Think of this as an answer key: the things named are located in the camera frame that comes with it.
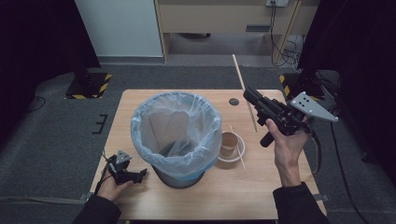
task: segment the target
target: person's left hand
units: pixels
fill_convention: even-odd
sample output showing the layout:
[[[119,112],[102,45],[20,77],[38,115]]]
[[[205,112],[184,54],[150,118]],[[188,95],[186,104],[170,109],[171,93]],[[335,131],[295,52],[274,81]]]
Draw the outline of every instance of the person's left hand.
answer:
[[[134,184],[134,181],[131,180],[123,183],[122,185],[117,185],[116,180],[111,176],[111,173],[108,170],[106,170],[104,180],[105,181],[103,181],[102,186],[98,190],[97,196],[106,198],[113,203],[116,202],[124,190]]]

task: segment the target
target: gray carpet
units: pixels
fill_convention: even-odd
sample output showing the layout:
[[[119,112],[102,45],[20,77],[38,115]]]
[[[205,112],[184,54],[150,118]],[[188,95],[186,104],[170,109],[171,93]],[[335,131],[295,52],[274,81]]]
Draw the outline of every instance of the gray carpet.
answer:
[[[37,87],[20,125],[0,151],[0,197],[55,197],[77,199],[86,193],[106,143],[122,92],[127,89],[241,89],[234,67],[107,65],[113,75],[101,99],[65,100],[73,79],[65,74]],[[278,76],[290,68],[241,67],[245,85],[282,90]],[[319,102],[334,104],[327,96]],[[108,115],[101,134],[96,122]],[[331,223],[362,223],[348,200],[336,159],[330,124],[317,120],[322,144],[322,166],[315,179],[326,202]],[[361,161],[361,148],[343,119],[334,131],[356,205],[370,223],[396,223],[395,188],[377,164]],[[315,168],[316,151],[309,142],[305,152]],[[81,205],[0,203],[0,223],[70,223]]]

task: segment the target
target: metal bracket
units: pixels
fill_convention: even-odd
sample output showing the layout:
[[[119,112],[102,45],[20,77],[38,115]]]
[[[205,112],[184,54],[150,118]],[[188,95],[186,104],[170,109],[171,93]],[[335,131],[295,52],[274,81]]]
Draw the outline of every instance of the metal bracket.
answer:
[[[128,155],[126,152],[119,149],[119,151],[117,152],[116,164],[120,164],[125,161],[129,161],[131,159],[132,159],[132,156]]]
[[[296,96],[291,101],[290,105],[302,111],[308,117],[316,117],[329,121],[338,121],[338,117],[334,116],[321,105],[319,105],[315,100],[308,96],[305,91]]]

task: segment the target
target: electrical cord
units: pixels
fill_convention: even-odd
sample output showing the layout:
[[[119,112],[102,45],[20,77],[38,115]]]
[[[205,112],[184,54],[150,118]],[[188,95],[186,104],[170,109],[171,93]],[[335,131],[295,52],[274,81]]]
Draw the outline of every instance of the electrical cord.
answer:
[[[319,172],[320,166],[321,166],[321,144],[320,144],[320,141],[319,141],[315,131],[312,131],[311,138],[312,138],[312,140],[314,140],[314,143],[315,143],[315,146],[317,149],[317,166],[312,173],[317,174]]]
[[[334,111],[335,111],[336,109],[337,109],[337,107],[334,107],[334,108],[332,109],[332,113],[334,113]],[[358,216],[361,218],[361,220],[362,220],[364,223],[366,223],[366,224],[370,224],[370,223],[364,218],[364,216],[361,214],[361,212],[359,211],[358,207],[356,206],[354,200],[352,199],[352,195],[351,195],[350,190],[349,190],[349,185],[348,185],[348,183],[347,183],[347,178],[346,178],[346,175],[345,175],[345,172],[344,172],[343,163],[341,163],[340,153],[339,153],[338,145],[337,145],[337,139],[335,138],[334,127],[332,126],[332,122],[330,122],[330,127],[331,127],[331,130],[332,130],[332,140],[334,141],[335,153],[336,153],[336,156],[337,156],[338,164],[339,164],[339,166],[340,166],[341,176],[343,177],[343,182],[344,182],[344,186],[345,186],[345,188],[346,188],[347,197],[348,197],[350,203],[352,204],[353,209],[354,209],[355,212],[358,214]]]
[[[41,109],[46,104],[47,101],[46,101],[46,99],[44,97],[41,97],[41,96],[36,96],[35,97],[36,101],[39,101],[40,99],[43,100],[43,103],[38,108],[28,110],[27,111],[28,113],[35,112],[35,111]]]
[[[315,84],[320,85],[334,99],[338,96],[341,79],[338,78],[337,84],[332,83],[320,71],[318,71],[319,78],[314,81]]]
[[[106,157],[106,153],[105,153],[105,149],[104,148],[102,150],[102,157],[105,158],[106,165],[105,165],[105,168],[102,171],[102,176],[100,177],[99,182],[96,184],[95,192],[93,193],[94,195],[96,195],[98,193],[99,189],[102,187],[102,183],[105,182],[105,180],[107,180],[109,177],[113,176],[113,175],[110,175],[110,176],[105,178],[105,174],[106,174],[106,171],[108,169],[109,159]]]
[[[274,29],[274,24],[275,24],[275,16],[276,16],[276,1],[271,1],[271,6],[272,6],[272,10],[271,10],[271,29],[270,29],[270,36],[271,36],[271,42],[272,42],[272,52],[271,52],[271,63],[273,66],[275,67],[279,67],[284,65],[285,63],[287,63],[288,60],[286,60],[284,58],[284,55],[282,54],[282,52],[280,51],[280,49],[277,47],[275,41],[274,41],[274,36],[273,36],[273,29]],[[280,53],[280,55],[282,56],[283,59],[283,63],[282,64],[275,64],[274,62],[274,49],[277,49],[277,51]]]
[[[272,10],[271,10],[271,29],[270,29],[270,36],[271,36],[271,42],[272,42],[272,50],[271,50],[271,63],[273,66],[275,67],[279,67],[282,66],[286,63],[291,64],[291,67],[293,68],[293,70],[297,73],[301,73],[302,71],[300,69],[297,69],[297,66],[295,66],[295,64],[298,64],[299,60],[300,60],[300,54],[297,52],[297,44],[295,42],[292,41],[288,41],[292,44],[294,44],[294,50],[287,50],[284,49],[284,52],[286,53],[282,53],[281,50],[279,49],[279,47],[276,45],[275,41],[274,41],[274,35],[273,35],[273,29],[274,29],[274,25],[275,25],[275,18],[276,18],[276,1],[271,1],[271,6],[272,6]],[[274,62],[274,49],[276,49],[279,54],[282,56],[283,59],[283,63],[281,64],[276,64]]]

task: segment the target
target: trash can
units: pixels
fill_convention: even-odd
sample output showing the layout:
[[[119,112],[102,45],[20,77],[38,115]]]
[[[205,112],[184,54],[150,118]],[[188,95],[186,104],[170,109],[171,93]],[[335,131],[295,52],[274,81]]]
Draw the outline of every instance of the trash can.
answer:
[[[136,109],[131,136],[138,154],[161,181],[184,189],[196,184],[217,162],[221,116],[198,94],[163,92]]]

